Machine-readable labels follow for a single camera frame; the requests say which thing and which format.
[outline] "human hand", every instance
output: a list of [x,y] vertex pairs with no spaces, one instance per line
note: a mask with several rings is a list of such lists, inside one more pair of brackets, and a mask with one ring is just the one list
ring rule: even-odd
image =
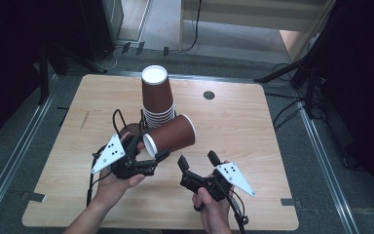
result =
[[[121,140],[127,137],[130,133],[126,133],[122,136]],[[137,148],[141,150],[144,144],[140,143]],[[114,174],[109,174],[111,169],[108,167],[101,170],[99,177],[104,179],[98,182],[98,188],[96,194],[93,197],[91,203],[97,203],[108,211],[114,207],[117,202],[123,197],[127,189],[137,186],[142,180],[145,179],[145,175],[138,174],[134,175],[128,179],[120,179],[114,176]]]
[[206,233],[223,234],[231,233],[229,225],[230,204],[226,199],[216,202],[204,187],[199,188],[198,194],[193,194],[193,204],[199,207],[205,204],[205,208],[201,211],[202,224]]

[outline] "wooden table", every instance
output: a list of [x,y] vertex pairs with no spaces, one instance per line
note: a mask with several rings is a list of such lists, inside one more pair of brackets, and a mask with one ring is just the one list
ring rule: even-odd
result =
[[[171,153],[154,176],[128,190],[102,226],[203,229],[193,210],[192,192],[179,185],[177,160],[183,154],[192,172],[207,176],[213,166],[206,155],[214,150],[220,160],[236,162],[256,192],[250,197],[236,188],[249,218],[246,230],[296,229],[295,208],[281,204],[281,199],[291,199],[291,194],[262,87],[181,79],[170,79],[170,84],[176,111],[190,117],[197,142]],[[215,98],[205,99],[205,91],[214,92]],[[35,188],[47,198],[43,203],[29,202],[24,225],[68,226],[73,221],[86,206],[92,153],[115,133],[114,110],[123,111],[127,124],[138,122],[141,99],[139,77],[83,78]],[[117,123],[121,129],[119,117]],[[146,150],[139,157],[150,159]],[[231,227],[238,229],[233,212],[230,215]]]

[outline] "round hole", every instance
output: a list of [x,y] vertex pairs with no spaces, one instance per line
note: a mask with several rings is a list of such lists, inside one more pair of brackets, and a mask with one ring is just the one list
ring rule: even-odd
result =
[[215,97],[215,95],[212,91],[205,91],[203,96],[205,97],[205,99],[214,99],[214,97]]

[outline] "stacked paper cups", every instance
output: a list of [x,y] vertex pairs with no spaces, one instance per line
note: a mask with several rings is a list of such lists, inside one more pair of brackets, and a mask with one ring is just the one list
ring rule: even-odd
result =
[[149,128],[158,128],[175,117],[168,73],[162,66],[151,65],[141,78],[144,118]]

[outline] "white triangular marker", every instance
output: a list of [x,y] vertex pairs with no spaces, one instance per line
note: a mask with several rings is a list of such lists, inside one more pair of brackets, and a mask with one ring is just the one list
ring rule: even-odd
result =
[[117,134],[114,134],[109,140],[108,144],[105,146],[104,151],[102,151],[101,156],[99,156],[98,160],[96,160],[95,165],[93,165],[91,173],[96,174],[125,155],[126,151],[124,151],[120,138]]
[[235,185],[248,195],[254,197],[255,193],[253,189],[251,189],[250,184],[248,184],[247,180],[245,180],[244,175],[239,170],[236,163],[218,165],[217,171],[220,172],[231,184]]

